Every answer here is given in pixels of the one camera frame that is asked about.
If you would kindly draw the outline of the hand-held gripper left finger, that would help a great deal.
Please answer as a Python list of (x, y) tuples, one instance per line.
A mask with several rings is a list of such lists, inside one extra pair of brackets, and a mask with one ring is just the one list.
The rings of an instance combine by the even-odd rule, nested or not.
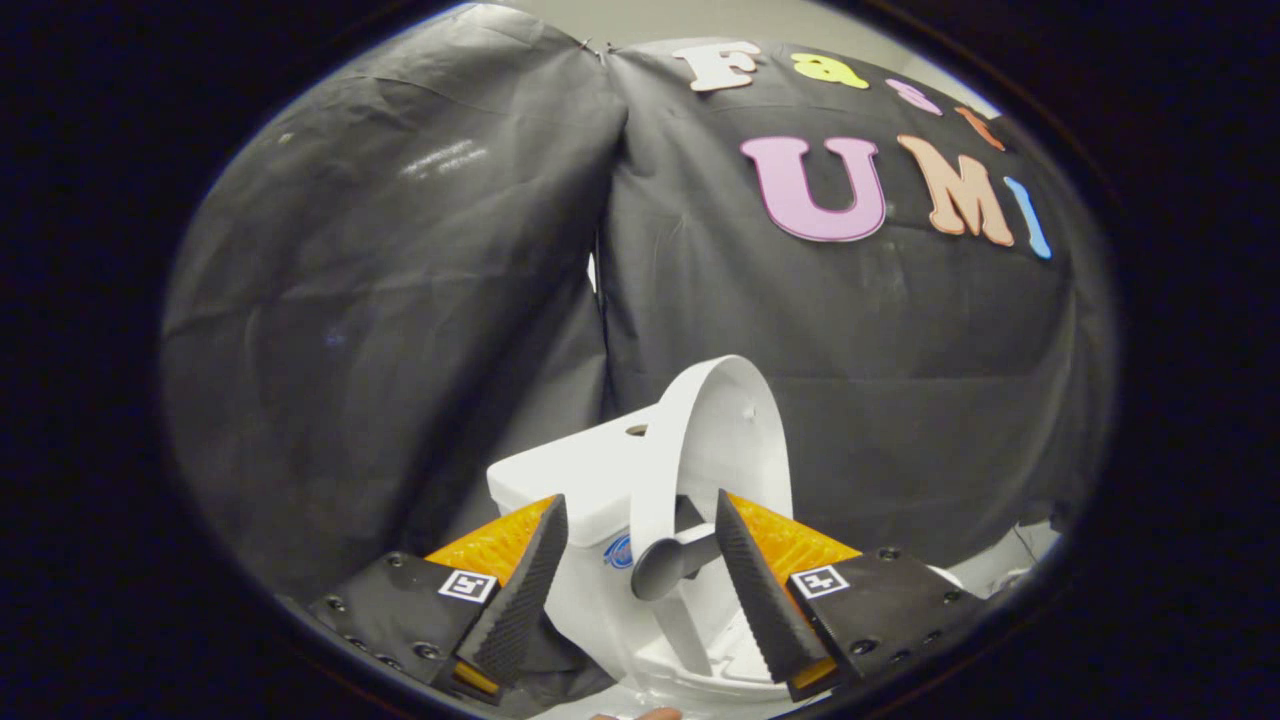
[(307, 611), (424, 685), (498, 705), (522, 675), (567, 534), (566, 497), (550, 495), (425, 557), (385, 553)]

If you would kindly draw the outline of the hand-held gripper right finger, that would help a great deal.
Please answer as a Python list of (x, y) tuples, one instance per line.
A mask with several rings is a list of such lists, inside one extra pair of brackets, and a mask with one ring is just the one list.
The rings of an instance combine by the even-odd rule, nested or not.
[(987, 607), (904, 550), (855, 550), (730, 492), (716, 539), (771, 680), (794, 701), (893, 680), (963, 641)]

